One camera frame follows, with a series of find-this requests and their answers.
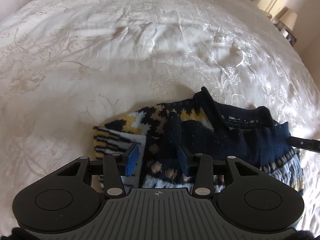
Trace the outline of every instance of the lamp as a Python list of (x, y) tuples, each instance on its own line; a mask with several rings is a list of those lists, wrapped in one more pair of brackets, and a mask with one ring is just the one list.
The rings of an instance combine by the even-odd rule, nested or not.
[(290, 30), (293, 30), (293, 27), (296, 23), (298, 15), (292, 11), (291, 9), (288, 9), (285, 14), (280, 18), (280, 21), (287, 26)]

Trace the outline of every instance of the white bedspread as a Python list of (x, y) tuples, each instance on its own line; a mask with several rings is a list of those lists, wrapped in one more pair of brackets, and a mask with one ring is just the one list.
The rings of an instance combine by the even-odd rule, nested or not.
[[(0, 25), (0, 234), (14, 196), (81, 155), (91, 128), (190, 98), (267, 106), (294, 136), (320, 129), (320, 94), (288, 41), (246, 0), (34, 0)], [(303, 154), (320, 234), (320, 156)]]

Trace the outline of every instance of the silver bolt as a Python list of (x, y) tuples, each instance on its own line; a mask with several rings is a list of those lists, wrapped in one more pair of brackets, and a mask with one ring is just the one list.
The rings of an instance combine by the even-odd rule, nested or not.
[(195, 190), (195, 192), (200, 195), (200, 196), (206, 196), (209, 195), (211, 193), (211, 190), (209, 190), (206, 187), (199, 187)]
[(107, 190), (107, 193), (111, 196), (118, 196), (122, 193), (122, 189), (118, 188), (118, 187), (112, 187), (110, 189)]

